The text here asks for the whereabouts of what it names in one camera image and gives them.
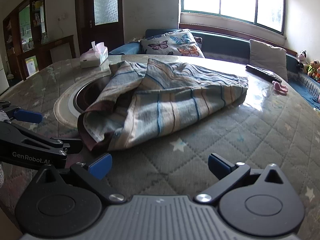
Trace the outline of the dark wooden side table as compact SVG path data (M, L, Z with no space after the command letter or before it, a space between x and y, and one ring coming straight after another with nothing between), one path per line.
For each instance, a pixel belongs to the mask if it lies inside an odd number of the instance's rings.
M41 44L39 48L39 56L41 58L41 63L47 66L56 62L55 56L52 52L61 52L63 48L68 47L71 58L76 58L75 45L74 45L74 35L68 35L62 38L57 38L55 40L48 41Z

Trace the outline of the dark wooden door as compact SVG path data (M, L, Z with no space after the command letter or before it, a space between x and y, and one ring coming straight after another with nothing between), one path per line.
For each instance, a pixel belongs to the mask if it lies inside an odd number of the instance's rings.
M91 42L104 42L109 51L124 44L123 0L75 0L80 54Z

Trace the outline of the round induction cooktop inset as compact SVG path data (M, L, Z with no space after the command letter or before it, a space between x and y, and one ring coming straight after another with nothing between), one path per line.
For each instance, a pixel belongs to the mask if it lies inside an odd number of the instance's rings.
M69 128L77 128L78 117L97 100L109 80L110 76L102 73L83 78L69 87L54 104L57 121Z

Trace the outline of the orange plush toy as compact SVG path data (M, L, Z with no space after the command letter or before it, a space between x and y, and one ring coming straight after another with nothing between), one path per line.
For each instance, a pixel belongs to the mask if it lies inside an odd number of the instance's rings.
M320 80L320 62L315 60L310 62L307 75L313 78L315 81L319 82Z

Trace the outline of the blue striped garment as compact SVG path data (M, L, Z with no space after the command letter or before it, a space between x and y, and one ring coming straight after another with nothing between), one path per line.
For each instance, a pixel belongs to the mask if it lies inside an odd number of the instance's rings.
M78 117L88 149L123 150L184 129L246 95L248 79L188 63L122 61Z

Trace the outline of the black remote control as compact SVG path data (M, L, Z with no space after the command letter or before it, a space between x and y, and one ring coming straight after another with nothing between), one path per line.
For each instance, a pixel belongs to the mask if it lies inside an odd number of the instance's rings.
M279 79L278 77L270 74L267 70L263 69L263 68L259 68L259 67L254 67L252 65L247 64L246 65L246 70L262 79L264 79L267 82L278 82L281 83L282 80Z

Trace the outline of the white tissue box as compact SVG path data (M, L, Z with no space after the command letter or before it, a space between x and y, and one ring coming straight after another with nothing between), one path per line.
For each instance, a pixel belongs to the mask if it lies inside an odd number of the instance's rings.
M108 48L104 42L95 44L91 42L92 48L80 56L80 67L91 68L100 66L108 58Z

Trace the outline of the butterfly print pillow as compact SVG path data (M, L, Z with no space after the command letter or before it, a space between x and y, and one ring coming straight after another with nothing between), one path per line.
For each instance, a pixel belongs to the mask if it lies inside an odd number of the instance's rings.
M201 48L189 29L153 35L141 40L140 44L145 54L204 58Z

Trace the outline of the dark wooden display cabinet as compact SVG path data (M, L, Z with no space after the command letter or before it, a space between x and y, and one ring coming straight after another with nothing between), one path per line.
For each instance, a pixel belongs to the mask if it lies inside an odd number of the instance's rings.
M45 0L24 0L4 20L6 71L18 83L39 70L37 49L47 38Z

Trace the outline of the blue bench sofa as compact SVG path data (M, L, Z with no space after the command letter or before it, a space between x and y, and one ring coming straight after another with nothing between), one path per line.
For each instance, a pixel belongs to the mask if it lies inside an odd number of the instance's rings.
M251 52L249 40L229 35L203 31L191 31L197 44L206 58L228 62L248 64ZM139 41L129 42L109 52L110 55L146 54ZM300 63L294 56L286 55L288 83L296 90L311 107L319 109L319 84L307 75L299 73Z

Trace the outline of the white refrigerator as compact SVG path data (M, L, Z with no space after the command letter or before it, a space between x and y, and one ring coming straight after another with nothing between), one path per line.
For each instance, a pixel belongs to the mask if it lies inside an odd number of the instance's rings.
M0 94L4 93L8 88L9 84L5 74L2 58L0 56Z

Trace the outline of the grey quilted star table cover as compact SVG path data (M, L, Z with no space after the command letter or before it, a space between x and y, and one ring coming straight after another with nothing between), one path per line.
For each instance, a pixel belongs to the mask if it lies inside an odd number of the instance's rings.
M243 161L252 168L275 163L285 173L306 208L299 231L301 239L319 239L319 115L290 86L278 95L270 83L256 79L245 66L201 60L199 65L240 70L248 75L243 103L224 108L169 136L150 140L129 150L112 153L113 167L106 182L125 196L133 194L188 194L217 182L208 157L217 153L231 163ZM107 68L80 67L79 59L52 64L1 96L43 114L40 124L17 122L46 137L78 137L77 118L61 123L54 114L59 96L69 99L74 84L85 83ZM1 207L14 217L14 208L36 171L3 164Z

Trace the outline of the grey square cushion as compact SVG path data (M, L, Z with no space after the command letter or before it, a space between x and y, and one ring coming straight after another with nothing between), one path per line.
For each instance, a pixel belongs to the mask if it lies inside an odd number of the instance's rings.
M286 50L280 47L250 39L249 64L270 70L288 81L286 68Z

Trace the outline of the window with green frame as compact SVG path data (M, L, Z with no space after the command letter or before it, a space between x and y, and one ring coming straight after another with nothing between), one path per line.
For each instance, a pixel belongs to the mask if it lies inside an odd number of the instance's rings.
M182 0L182 11L219 16L283 33L285 0Z

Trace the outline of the pink small cloth item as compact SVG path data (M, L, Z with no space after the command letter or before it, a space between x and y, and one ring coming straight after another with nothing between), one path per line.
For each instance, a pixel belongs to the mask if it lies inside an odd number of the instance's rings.
M282 85L281 83L277 82L277 81L272 81L273 84L273 89L275 92L277 92L278 94L284 95L286 96L288 93L288 87L285 85Z

